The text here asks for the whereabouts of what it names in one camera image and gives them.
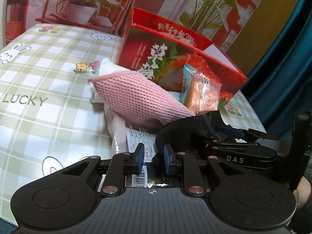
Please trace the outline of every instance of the green plaid pattern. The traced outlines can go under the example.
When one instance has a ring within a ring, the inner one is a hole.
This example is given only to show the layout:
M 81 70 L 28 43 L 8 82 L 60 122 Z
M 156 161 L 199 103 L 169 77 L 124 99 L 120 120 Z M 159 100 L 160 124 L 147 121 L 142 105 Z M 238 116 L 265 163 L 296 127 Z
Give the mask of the green plaid pattern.
M 13 224 L 10 199 L 43 177 L 46 157 L 61 167 L 91 155 L 111 157 L 103 105 L 90 103 L 92 69 L 74 70 L 76 63 L 90 66 L 104 57 L 115 62 L 119 38 L 94 40 L 91 30 L 63 25 L 53 25 L 57 33 L 39 31 L 45 26 L 34 26 L 5 48 L 21 42 L 31 50 L 0 62 L 0 217 Z M 265 131 L 241 92 L 229 104 L 232 113 L 221 111 L 226 123 Z
M 265 132 L 257 114 L 245 96 L 238 91 L 229 103 L 220 111 L 223 121 L 237 129 L 255 129 Z

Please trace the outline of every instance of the crosshair marking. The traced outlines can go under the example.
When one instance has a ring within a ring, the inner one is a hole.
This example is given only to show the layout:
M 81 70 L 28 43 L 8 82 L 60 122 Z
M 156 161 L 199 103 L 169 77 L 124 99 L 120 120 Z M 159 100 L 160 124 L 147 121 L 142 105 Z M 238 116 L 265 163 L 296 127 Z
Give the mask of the crosshair marking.
M 154 195 L 154 194 L 157 194 L 158 192 L 156 190 L 150 190 L 149 193 Z

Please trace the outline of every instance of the person's hand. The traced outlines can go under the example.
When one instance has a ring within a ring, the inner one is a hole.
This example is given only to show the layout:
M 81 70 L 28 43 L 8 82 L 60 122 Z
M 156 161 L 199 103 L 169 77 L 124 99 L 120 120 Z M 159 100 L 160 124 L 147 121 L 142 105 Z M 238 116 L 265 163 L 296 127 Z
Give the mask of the person's hand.
M 296 190 L 293 192 L 296 201 L 297 201 L 297 210 L 302 208 L 308 201 L 310 195 L 311 195 L 311 184 L 310 182 L 305 178 L 302 177 L 299 185 Z

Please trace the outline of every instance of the yellow wall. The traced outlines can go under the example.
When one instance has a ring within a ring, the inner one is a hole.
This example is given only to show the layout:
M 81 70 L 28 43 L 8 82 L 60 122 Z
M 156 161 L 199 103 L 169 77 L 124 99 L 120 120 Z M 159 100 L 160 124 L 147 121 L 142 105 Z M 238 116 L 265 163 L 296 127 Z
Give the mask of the yellow wall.
M 247 75 L 265 54 L 299 0 L 262 0 L 227 55 Z

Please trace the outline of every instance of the pink knitted fabric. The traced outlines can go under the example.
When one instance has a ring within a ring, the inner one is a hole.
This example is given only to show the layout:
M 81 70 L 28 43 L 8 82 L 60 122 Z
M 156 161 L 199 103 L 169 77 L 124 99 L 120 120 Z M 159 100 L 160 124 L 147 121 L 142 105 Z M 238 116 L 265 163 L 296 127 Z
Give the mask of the pink knitted fabric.
M 135 71 L 89 79 L 99 96 L 126 120 L 150 128 L 194 116 L 167 91 Z

